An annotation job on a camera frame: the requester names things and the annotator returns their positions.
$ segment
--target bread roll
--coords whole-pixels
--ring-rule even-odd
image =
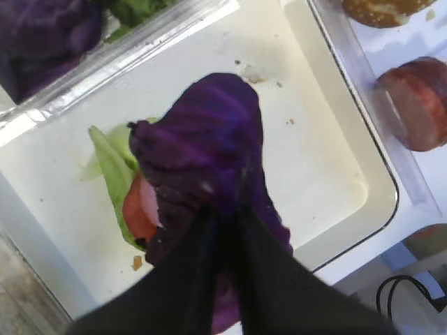
[[[410,17],[436,0],[343,0],[343,9],[359,23],[376,28],[406,24]]]

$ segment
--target white cutting board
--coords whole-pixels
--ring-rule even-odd
[[[103,180],[79,179],[93,153],[87,129],[161,116],[208,73],[247,74],[250,66],[263,79],[254,89],[263,113],[268,190],[294,248],[310,245],[366,203],[369,185],[283,10],[275,0],[241,6],[0,148],[0,220],[73,317],[112,299],[149,269],[132,270],[139,252],[122,239]],[[313,244],[312,250],[326,247]]]

